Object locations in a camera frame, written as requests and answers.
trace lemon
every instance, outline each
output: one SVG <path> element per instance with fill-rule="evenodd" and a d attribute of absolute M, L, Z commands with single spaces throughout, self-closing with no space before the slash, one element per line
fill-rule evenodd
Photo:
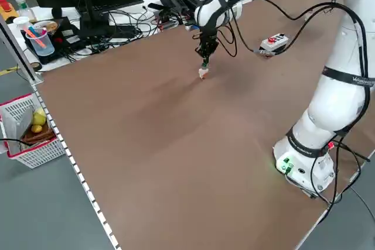
<path fill-rule="evenodd" d="M 33 114 L 33 125 L 43 126 L 47 121 L 46 113 L 43 108 L 38 108 Z"/>
<path fill-rule="evenodd" d="M 31 127 L 31 131 L 33 133 L 41 133 L 42 130 L 43 130 L 43 127 L 41 127 L 40 125 L 33 125 Z"/>

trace pen holder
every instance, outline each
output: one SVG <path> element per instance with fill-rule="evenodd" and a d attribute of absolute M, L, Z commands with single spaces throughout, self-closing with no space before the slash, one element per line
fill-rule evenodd
<path fill-rule="evenodd" d="M 51 40 L 49 39 L 48 33 L 43 34 L 43 29 L 35 29 L 40 36 L 31 37 L 29 33 L 26 34 L 26 38 L 30 40 L 36 54 L 38 56 L 48 56 L 54 52 L 54 47 Z"/>

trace red and white basket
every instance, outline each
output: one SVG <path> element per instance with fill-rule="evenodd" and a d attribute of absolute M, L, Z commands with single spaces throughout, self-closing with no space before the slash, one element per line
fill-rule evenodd
<path fill-rule="evenodd" d="M 16 124 L 16 122 L 21 120 L 23 113 L 30 106 L 33 106 L 35 108 L 40 107 L 40 103 L 35 94 L 27 94 L 0 104 L 0 127 L 4 138 L 14 138 L 14 136 L 11 136 L 10 132 L 7 135 L 7 126 L 4 126 L 4 116 L 6 115 L 8 117 L 7 120 L 11 119 L 12 122 Z M 65 153 L 62 144 L 57 138 L 53 138 L 47 142 L 43 142 L 42 144 L 30 149 L 25 149 L 14 155 L 9 152 L 8 142 L 4 142 L 4 145 L 8 150 L 8 158 L 18 160 L 31 169 L 38 167 Z"/>

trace orange object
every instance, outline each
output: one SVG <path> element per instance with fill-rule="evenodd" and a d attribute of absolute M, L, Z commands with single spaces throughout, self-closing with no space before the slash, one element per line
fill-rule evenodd
<path fill-rule="evenodd" d="M 32 38 L 36 38 L 36 36 L 35 36 L 31 31 L 29 31 L 28 29 L 25 29 L 24 31 L 28 34 L 28 36 L 30 36 L 30 37 L 32 37 Z M 46 48 L 46 47 L 47 47 L 47 46 L 46 46 L 43 42 L 41 42 L 39 39 L 35 39 L 35 41 L 41 46 L 41 48 Z"/>
<path fill-rule="evenodd" d="M 7 2 L 6 0 L 0 0 L 0 14 L 7 20 L 10 17 L 18 17 L 18 14 L 12 4 Z"/>

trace wooden board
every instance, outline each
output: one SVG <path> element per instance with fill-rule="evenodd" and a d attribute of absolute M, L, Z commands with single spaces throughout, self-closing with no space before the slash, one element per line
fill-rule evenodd
<path fill-rule="evenodd" d="M 273 0 L 293 15 L 323 0 Z M 274 168 L 332 49 L 340 12 L 314 19 L 269 60 L 222 47 L 202 82 L 192 33 L 176 28 L 45 74 L 38 86 L 123 249 L 293 249 L 325 209 Z M 303 24 L 244 7 L 250 46 Z M 374 109 L 347 143 L 368 155 Z M 342 153 L 340 184 L 355 169 Z"/>

